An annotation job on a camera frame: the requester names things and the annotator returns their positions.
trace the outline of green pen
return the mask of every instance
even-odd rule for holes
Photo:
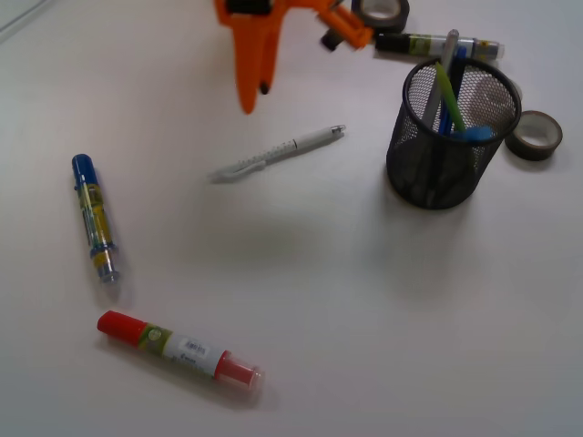
[[[460,132],[465,132],[464,120],[462,119],[462,113],[459,112],[459,106],[455,99],[452,83],[449,81],[445,69],[439,62],[435,63],[435,77],[441,88],[441,92],[444,95],[445,105],[447,106],[447,110],[449,111],[449,115],[452,118],[455,127],[457,127],[457,130]]]

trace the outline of pen clip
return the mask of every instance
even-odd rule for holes
[[[211,182],[231,182],[232,180],[249,175],[253,171],[263,170],[267,166],[267,161],[255,162],[247,167],[237,170],[222,170],[210,175]]]

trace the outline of white label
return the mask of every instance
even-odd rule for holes
[[[224,349],[214,348],[191,337],[172,334],[164,346],[162,355],[171,361],[190,367],[194,371],[213,377],[224,351]]]

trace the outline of mesh pencil holder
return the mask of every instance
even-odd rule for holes
[[[404,81],[403,103],[386,155],[389,180],[401,197],[420,208],[459,205],[476,189],[502,140],[520,120],[520,98],[499,70],[474,59],[456,59],[451,82],[466,128],[489,126],[493,136],[468,142],[440,135],[422,122],[437,59],[416,66]]]

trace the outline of tape roll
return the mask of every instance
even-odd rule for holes
[[[409,16],[407,0],[353,0],[351,9],[375,35],[403,32]]]
[[[542,161],[555,152],[562,140],[563,129],[553,117],[525,111],[517,128],[506,137],[506,146],[519,158]]]

